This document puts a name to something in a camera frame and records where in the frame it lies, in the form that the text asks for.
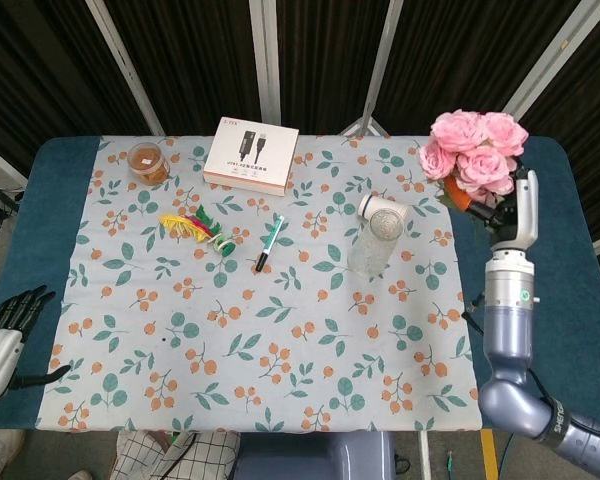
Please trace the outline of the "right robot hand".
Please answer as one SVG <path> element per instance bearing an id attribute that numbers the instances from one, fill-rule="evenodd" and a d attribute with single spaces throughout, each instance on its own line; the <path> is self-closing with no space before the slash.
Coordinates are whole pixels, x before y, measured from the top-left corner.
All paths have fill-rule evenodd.
<path id="1" fill-rule="evenodd" d="M 533 170 L 520 166 L 513 173 L 514 191 L 494 208 L 472 200 L 467 212 L 489 231 L 490 249 L 528 250 L 539 234 L 539 188 Z"/>

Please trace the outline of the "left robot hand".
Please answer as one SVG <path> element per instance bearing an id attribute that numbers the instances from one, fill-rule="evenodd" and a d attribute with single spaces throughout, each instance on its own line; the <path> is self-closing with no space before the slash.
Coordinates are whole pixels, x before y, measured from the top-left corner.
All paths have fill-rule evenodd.
<path id="1" fill-rule="evenodd" d="M 7 390 L 54 383 L 70 371 L 69 365 L 63 365 L 44 375 L 16 375 L 24 345 L 41 312 L 55 295 L 54 291 L 47 291 L 46 285 L 40 285 L 0 303 L 0 398 Z"/>

